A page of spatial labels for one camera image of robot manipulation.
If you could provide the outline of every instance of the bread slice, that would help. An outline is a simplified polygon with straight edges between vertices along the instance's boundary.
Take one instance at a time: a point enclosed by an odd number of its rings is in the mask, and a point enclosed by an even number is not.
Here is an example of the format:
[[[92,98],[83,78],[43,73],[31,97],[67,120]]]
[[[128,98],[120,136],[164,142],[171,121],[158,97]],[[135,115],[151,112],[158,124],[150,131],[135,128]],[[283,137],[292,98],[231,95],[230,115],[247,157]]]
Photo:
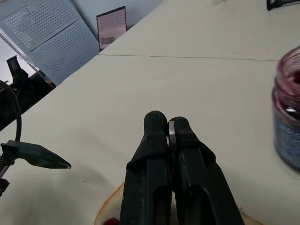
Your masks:
[[[103,223],[110,219],[116,218],[120,219],[121,205],[123,200],[123,190],[124,183],[122,183],[118,189],[104,202],[101,209],[99,210],[94,225],[103,225]],[[242,218],[245,225],[262,225],[256,220],[249,217],[244,210],[240,209]],[[177,225],[177,214],[176,214],[176,204],[174,195],[172,195],[172,206],[171,206],[171,225]]]

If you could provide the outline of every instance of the black cable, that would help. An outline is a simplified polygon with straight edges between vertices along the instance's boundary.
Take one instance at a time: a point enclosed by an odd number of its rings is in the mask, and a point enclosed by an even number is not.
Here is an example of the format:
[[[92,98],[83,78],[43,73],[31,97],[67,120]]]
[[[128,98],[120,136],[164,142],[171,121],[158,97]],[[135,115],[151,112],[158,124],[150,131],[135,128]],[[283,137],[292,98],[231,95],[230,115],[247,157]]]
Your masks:
[[[2,80],[0,80],[0,87],[2,87],[4,90],[6,90],[6,92],[8,93],[8,95],[10,97],[10,100],[12,102],[13,109],[15,112],[15,119],[17,122],[15,141],[19,142],[21,139],[21,131],[22,131],[22,114],[21,114],[21,109],[20,109],[18,99],[17,99],[13,89],[8,84],[3,82]]]

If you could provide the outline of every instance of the jar label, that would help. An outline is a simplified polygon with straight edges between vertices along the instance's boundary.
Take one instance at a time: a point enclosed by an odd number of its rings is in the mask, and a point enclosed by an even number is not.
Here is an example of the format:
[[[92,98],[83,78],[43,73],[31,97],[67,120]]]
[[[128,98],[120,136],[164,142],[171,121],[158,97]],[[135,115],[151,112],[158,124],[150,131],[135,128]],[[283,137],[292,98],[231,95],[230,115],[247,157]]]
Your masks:
[[[300,170],[300,128],[294,128],[277,112],[273,113],[274,144],[277,152],[291,166]]]

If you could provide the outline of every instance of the glass jar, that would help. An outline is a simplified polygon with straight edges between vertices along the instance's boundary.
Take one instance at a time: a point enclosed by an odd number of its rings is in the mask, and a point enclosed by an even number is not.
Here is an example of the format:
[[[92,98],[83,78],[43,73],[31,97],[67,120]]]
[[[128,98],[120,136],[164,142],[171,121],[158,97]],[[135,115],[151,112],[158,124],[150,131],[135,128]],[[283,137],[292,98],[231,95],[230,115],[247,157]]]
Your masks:
[[[278,62],[272,101],[276,151],[300,171],[300,46]]]

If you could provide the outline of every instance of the perforated metal panel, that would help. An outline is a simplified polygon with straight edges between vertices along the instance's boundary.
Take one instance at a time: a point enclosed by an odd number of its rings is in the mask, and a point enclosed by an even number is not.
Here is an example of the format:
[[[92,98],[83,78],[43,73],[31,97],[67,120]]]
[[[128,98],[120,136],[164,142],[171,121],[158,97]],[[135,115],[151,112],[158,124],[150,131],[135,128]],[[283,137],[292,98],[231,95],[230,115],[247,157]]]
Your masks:
[[[68,0],[27,0],[1,17],[0,27],[27,53],[78,19]]]
[[[79,20],[28,56],[57,85],[99,53],[98,42]]]
[[[5,1],[0,28],[56,85],[99,53],[97,39],[69,0]]]

